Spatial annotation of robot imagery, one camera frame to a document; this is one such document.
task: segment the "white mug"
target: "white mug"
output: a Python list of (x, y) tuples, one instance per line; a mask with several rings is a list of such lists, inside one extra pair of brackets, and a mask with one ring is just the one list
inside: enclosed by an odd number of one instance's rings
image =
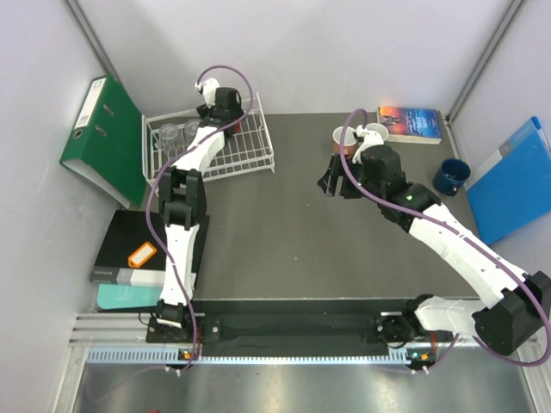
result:
[[(356, 142), (356, 137), (354, 136), (354, 132), (356, 130), (348, 127), (346, 129), (346, 134), (344, 135), (344, 155), (346, 157), (351, 157), (354, 155), (354, 152), (356, 152), (356, 149), (358, 149), (358, 143)], [(343, 133), (343, 127), (340, 126), (337, 129), (333, 131), (333, 152), (334, 153), (341, 153), (341, 134)]]
[(383, 142), (388, 139), (388, 129), (380, 123), (369, 123), (365, 128), (368, 131), (378, 132), (382, 137)]

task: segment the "binder label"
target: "binder label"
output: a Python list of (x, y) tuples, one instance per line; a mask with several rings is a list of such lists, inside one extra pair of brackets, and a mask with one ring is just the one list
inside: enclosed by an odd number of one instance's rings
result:
[(90, 85), (90, 90), (88, 90), (88, 95), (84, 100), (83, 108), (80, 110), (80, 114), (78, 115), (77, 123), (74, 127), (75, 129), (78, 129), (79, 127), (86, 127), (90, 123), (90, 118), (94, 113), (94, 109), (96, 109), (97, 101), (102, 94), (103, 85), (106, 80), (106, 77), (103, 79), (97, 79)]

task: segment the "orange tag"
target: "orange tag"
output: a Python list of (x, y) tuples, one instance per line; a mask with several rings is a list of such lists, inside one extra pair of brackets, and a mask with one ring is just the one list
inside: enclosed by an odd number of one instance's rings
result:
[(157, 252), (157, 249), (151, 243), (145, 242), (141, 247), (135, 250), (128, 257), (128, 267), (140, 268), (152, 256), (154, 256), (156, 252)]

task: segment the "black notebook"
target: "black notebook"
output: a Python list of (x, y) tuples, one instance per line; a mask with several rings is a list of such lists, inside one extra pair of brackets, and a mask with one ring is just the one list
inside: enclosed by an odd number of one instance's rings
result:
[[(159, 238), (166, 243), (166, 232), (160, 214), (152, 213), (152, 224)], [(144, 243), (157, 249), (139, 268), (131, 268), (128, 258)], [(103, 239), (97, 254), (96, 263), (90, 274), (90, 281), (129, 286), (162, 287), (166, 254), (145, 222), (145, 213), (140, 211), (118, 210)]]

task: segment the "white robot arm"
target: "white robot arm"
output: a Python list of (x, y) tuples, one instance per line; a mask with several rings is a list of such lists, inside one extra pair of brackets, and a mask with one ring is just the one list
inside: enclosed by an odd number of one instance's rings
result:
[[(359, 126), (356, 137), (362, 143), (347, 164), (364, 188), (383, 200), (445, 222), (455, 233), (428, 219), (379, 205), (383, 216), (434, 250), (480, 297), (471, 300), (420, 295), (402, 311), (407, 335), (415, 338), (425, 336), (427, 331), (453, 331), (478, 337), (499, 354), (511, 354), (543, 326), (542, 321), (517, 283), (463, 238), (470, 239), (509, 268), (537, 297), (546, 314), (551, 307), (551, 279), (541, 271), (528, 275), (503, 260), (465, 228), (428, 188), (407, 182), (399, 155), (384, 145), (378, 133)], [(362, 194), (344, 174), (339, 155), (333, 155), (318, 185), (325, 194), (334, 195), (340, 176), (343, 183), (339, 194), (344, 198), (361, 198)]]
[[(236, 132), (236, 126), (215, 131), (243, 114), (241, 96), (235, 89), (220, 87), (213, 78), (195, 87), (205, 99), (205, 104), (197, 108), (201, 116), (197, 135), (188, 153), (168, 168), (159, 181), (159, 211), (165, 224), (167, 248), (179, 276), (167, 256), (157, 321), (180, 329), (184, 324), (183, 307), (187, 305), (182, 289), (189, 299), (193, 298), (209, 222), (202, 175)], [(184, 188), (184, 193), (175, 192), (179, 188)]]

